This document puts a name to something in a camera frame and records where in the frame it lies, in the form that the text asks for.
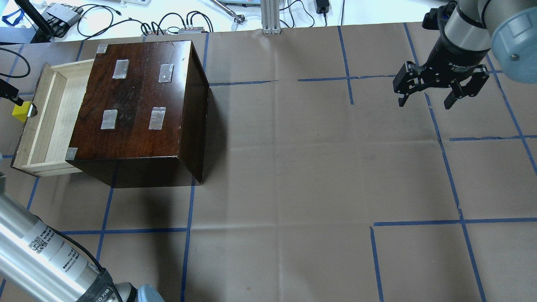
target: yellow sponge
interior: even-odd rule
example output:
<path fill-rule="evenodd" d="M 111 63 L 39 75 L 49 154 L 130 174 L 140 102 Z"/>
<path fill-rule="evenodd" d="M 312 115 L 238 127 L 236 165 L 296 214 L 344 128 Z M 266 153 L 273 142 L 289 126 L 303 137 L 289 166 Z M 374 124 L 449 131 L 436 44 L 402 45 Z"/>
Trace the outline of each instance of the yellow sponge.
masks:
<path fill-rule="evenodd" d="M 13 108 L 13 113 L 11 113 L 11 115 L 24 123 L 26 121 L 26 118 L 28 117 L 28 111 L 30 111 L 31 105 L 32 102 L 24 102 L 22 106 L 15 105 L 15 107 Z"/>

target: open drawer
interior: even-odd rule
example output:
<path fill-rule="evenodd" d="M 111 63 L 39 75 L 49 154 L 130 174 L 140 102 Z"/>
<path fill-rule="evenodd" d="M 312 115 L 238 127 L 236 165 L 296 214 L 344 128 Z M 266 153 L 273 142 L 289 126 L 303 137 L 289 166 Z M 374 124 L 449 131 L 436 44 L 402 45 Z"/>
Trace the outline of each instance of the open drawer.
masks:
<path fill-rule="evenodd" d="M 11 166 L 34 176 L 81 172 L 65 161 L 93 60 L 45 64 Z"/>

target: qr code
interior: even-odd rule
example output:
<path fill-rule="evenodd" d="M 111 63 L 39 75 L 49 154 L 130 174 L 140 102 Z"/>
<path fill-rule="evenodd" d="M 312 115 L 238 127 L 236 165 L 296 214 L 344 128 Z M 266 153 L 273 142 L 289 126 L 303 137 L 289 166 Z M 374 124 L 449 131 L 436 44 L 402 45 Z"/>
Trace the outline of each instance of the qr code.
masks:
<path fill-rule="evenodd" d="M 45 242 L 41 237 L 36 237 L 34 241 L 32 241 L 28 247 L 32 249 L 32 251 L 41 254 L 41 252 L 47 247 L 48 242 Z"/>

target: black power plug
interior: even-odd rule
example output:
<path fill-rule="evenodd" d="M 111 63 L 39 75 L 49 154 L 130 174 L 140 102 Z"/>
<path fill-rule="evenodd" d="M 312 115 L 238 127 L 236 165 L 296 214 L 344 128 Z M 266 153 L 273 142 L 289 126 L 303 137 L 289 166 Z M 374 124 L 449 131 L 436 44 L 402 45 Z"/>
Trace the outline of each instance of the black power plug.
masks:
<path fill-rule="evenodd" d="M 318 14 L 328 13 L 330 11 L 330 1 L 315 0 L 315 9 Z"/>

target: blue strap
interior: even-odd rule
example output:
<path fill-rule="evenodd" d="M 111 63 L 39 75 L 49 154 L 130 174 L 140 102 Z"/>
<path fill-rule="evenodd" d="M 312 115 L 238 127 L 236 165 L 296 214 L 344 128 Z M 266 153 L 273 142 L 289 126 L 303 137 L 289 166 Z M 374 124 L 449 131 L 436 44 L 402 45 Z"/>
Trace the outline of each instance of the blue strap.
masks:
<path fill-rule="evenodd" d="M 10 18 L 11 16 L 15 15 L 18 12 L 20 12 L 20 14 L 17 17 L 17 19 L 15 19 L 15 21 L 13 21 L 13 23 L 9 22 L 8 18 Z M 8 25 L 15 26 L 15 25 L 19 24 L 19 22 L 23 19 L 23 17 L 24 17 L 24 11 L 22 11 L 22 9 L 18 9 L 18 10 L 12 12 L 11 14 L 9 14 L 7 16 L 2 16 L 2 21 L 4 23 L 8 24 Z"/>

